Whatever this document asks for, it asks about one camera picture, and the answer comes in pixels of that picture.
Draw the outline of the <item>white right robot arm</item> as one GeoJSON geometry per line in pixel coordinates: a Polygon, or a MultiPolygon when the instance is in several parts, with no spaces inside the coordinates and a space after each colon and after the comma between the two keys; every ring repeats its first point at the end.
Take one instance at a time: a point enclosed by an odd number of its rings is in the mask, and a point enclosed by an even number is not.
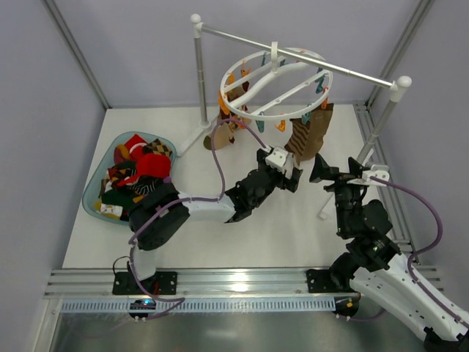
{"type": "Polygon", "coordinates": [[[346,252],[329,268],[341,290],[364,294],[408,327],[425,351],[467,351],[468,311],[445,297],[413,265],[389,237],[393,225],[382,202],[363,202],[370,186],[389,185],[384,166],[365,167],[348,159],[348,172],[314,158],[309,178],[325,186],[335,199],[337,235],[347,241],[346,252]]]}

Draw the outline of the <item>brown striped sock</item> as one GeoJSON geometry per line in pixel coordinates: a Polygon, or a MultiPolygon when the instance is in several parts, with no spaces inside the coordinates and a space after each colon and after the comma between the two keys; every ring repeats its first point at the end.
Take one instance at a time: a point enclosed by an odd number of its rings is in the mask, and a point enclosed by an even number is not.
{"type": "Polygon", "coordinates": [[[299,166],[302,161],[313,157],[310,138],[310,122],[303,124],[302,119],[291,119],[292,135],[284,148],[295,157],[295,163],[299,166]]]}

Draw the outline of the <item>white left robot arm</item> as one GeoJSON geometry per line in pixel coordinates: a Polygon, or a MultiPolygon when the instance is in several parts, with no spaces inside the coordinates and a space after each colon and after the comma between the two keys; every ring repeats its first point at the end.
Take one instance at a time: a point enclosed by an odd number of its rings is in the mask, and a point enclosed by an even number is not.
{"type": "Polygon", "coordinates": [[[179,192],[164,182],[138,202],[129,214],[133,236],[129,272],[143,282],[155,275],[155,250],[166,244],[186,222],[237,223],[249,217],[278,188],[292,193],[303,171],[294,156],[281,147],[260,148],[257,168],[218,196],[196,196],[179,192]]]}

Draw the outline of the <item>red sock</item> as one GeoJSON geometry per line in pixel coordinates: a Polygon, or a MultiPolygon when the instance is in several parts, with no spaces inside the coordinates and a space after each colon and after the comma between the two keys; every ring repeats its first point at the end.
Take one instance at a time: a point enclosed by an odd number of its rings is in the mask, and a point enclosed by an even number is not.
{"type": "Polygon", "coordinates": [[[120,186],[135,183],[140,177],[166,178],[170,175],[171,160],[160,154],[145,154],[136,163],[136,173],[121,181],[120,186]]]}

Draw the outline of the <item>plain brown sock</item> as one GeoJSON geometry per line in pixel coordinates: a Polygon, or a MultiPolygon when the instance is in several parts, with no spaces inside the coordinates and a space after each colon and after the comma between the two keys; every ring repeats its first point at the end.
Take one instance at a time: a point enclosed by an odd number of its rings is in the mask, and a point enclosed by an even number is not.
{"type": "Polygon", "coordinates": [[[313,159],[321,150],[325,134],[328,131],[333,115],[333,107],[333,103],[328,103],[324,109],[318,107],[311,112],[309,120],[309,134],[301,156],[301,161],[313,159]]]}

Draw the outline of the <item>brown yellow argyle sock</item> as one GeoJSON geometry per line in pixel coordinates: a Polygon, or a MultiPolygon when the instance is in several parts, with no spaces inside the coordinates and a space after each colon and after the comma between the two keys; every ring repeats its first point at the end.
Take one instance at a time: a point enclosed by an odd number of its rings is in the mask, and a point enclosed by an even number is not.
{"type": "Polygon", "coordinates": [[[142,147],[142,152],[146,154],[156,154],[164,155],[168,158],[172,157],[173,150],[165,142],[162,142],[160,139],[155,139],[152,142],[144,145],[142,147]]]}

